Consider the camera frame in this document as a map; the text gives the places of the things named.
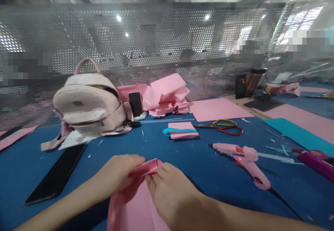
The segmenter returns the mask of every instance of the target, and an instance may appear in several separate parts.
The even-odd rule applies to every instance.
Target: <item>glue gun trigger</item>
[[[236,160],[236,165],[243,167],[243,165],[237,160]]]

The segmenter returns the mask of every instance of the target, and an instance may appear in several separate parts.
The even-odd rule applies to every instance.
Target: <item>backpack handle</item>
[[[97,63],[96,63],[94,60],[92,60],[92,59],[83,59],[83,60],[80,61],[80,63],[79,63],[79,64],[77,65],[77,67],[75,68],[74,75],[79,74],[81,68],[83,67],[83,65],[86,64],[86,63],[89,62],[89,61],[92,62],[92,63],[94,64],[94,66],[95,66],[95,68],[96,68],[96,71],[97,71],[98,73],[101,73],[101,69],[100,69],[100,67],[98,67]]]

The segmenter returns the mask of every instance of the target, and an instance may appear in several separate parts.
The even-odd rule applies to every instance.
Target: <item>hand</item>
[[[205,230],[201,220],[206,196],[176,167],[164,163],[157,174],[145,177],[159,216],[171,230]]]
[[[135,178],[128,177],[129,173],[144,162],[145,158],[137,154],[113,156],[82,185],[86,188],[90,203],[93,205],[103,201],[132,184]]]

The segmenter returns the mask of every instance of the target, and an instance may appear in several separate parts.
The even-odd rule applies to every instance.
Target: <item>white paper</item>
[[[98,137],[102,137],[101,133],[90,133],[90,134],[80,134],[77,130],[71,132],[66,140],[61,144],[58,150],[63,150],[65,148],[76,146],[87,141],[91,141]]]

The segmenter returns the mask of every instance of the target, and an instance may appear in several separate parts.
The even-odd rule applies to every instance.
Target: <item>thermos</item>
[[[258,87],[266,71],[267,68],[252,68],[250,70],[250,74],[246,81],[246,97],[252,97],[254,90]]]

